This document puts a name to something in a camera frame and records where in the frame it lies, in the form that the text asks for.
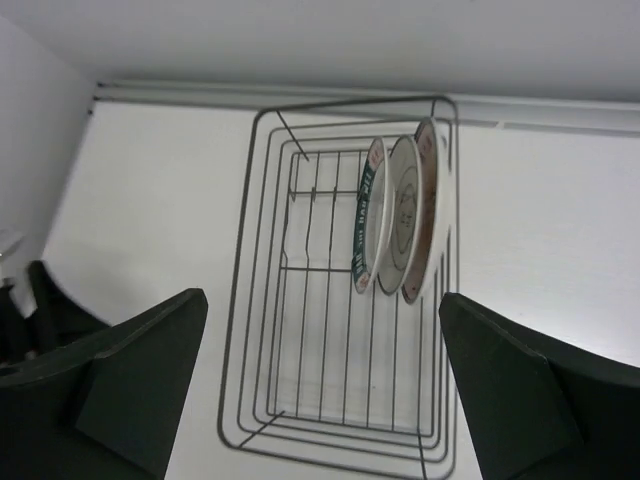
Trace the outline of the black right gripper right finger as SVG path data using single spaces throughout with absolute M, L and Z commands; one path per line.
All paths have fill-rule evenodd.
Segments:
M 459 293 L 439 316 L 483 478 L 638 478 L 638 368 Z

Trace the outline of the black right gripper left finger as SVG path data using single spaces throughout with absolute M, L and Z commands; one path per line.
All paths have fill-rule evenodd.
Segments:
M 189 288 L 3 368 L 2 478 L 164 478 L 207 312 Z

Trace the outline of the orange patterned white plate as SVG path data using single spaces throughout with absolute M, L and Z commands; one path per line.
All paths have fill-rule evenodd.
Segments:
M 414 304 L 435 282 L 453 222 L 454 177 L 445 132 L 433 117 L 414 135 L 423 172 L 423 209 L 418 246 L 402 285 L 405 302 Z

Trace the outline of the white plate with black rings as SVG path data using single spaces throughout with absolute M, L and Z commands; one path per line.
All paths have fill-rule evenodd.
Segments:
M 413 136 L 400 136 L 389 157 L 394 215 L 388 249 L 378 273 L 381 291 L 391 296 L 406 281 L 419 243 L 423 216 L 423 170 Z

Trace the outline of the green rimmed white plate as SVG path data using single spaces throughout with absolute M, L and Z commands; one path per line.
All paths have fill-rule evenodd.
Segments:
M 375 282 L 389 244 L 393 183 L 382 137 L 375 137 L 362 166 L 356 196 L 351 276 L 358 294 Z

